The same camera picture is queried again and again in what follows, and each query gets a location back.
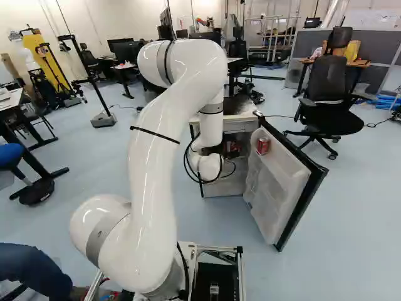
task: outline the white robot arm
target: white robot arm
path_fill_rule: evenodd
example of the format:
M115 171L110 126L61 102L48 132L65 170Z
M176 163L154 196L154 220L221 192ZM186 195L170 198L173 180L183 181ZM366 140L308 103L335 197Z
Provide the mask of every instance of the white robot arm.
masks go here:
M122 288L167 300L177 296L183 277L171 189L175 152L188 120L201 111L190 164L203 180L219 174L220 155L203 157L197 151L222 140L227 59L212 41L156 41L141 49L138 67L148 81L169 88L132 127L132 200L114 195L89 199L75 211L70 235L77 249Z

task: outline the blue floor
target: blue floor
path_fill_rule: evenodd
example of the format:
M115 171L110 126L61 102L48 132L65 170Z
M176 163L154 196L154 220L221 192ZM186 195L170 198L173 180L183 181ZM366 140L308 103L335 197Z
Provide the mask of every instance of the blue floor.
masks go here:
M255 74L281 75L285 70L255 70ZM259 109L266 115L293 115L298 101L284 82L255 80L266 97ZM122 86L101 91L107 104L122 107L144 105L142 86L130 87L134 100L121 96ZM68 225L73 211L94 194L113 193L129 198L127 147L134 110L111 109L118 118L114 127L94 129L90 119L102 110L95 92L85 89L89 103L53 112L48 119L59 141L33 154L49 171L68 166L71 171L56 180L56 190L35 208L10 201L8 196L23 185L0 191L1 241L36 245L61 259L63 270L75 285L89 285L95 268L71 244ZM352 110L365 123L388 117L387 111L368 105ZM279 130L300 129L291 119L270 118ZM44 125L37 125L49 136ZM305 152L330 169L286 249L277 254L264 243L242 197L203 200L199 188L185 174L182 154L189 142L185 131L174 171L175 208L180 240L204 245L243 245L246 292L250 301L400 300L401 202L397 201L401 125L386 122L376 129L342 138L330 161L318 144ZM290 137L300 144L302 139ZM32 138L26 141L33 144ZM30 179L36 174L24 163Z

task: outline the blue stool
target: blue stool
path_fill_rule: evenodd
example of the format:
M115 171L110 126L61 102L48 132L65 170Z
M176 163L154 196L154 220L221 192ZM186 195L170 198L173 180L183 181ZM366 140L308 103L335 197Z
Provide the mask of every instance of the blue stool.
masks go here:
M53 193L55 182L52 179L40 179L32 183L19 169L18 164L23 158L25 148L16 143L0 145L0 171L11 171L22 180L27 188L19 196L19 202L24 205L38 204Z

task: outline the fridge door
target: fridge door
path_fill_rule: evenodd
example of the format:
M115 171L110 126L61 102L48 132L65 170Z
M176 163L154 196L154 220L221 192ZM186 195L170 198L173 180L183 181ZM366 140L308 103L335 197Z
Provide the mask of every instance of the fridge door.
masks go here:
M282 251L328 169L297 149L264 117L259 122L250 141L244 200L266 243ZM260 137L270 139L263 156L256 150Z

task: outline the soda can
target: soda can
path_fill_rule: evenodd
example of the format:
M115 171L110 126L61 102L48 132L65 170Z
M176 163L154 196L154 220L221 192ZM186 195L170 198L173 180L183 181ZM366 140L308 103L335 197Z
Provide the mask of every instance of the soda can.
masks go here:
M256 150L258 151L259 155L265 155L268 153L270 148L270 139L267 137L260 137L258 139L258 145L256 146Z

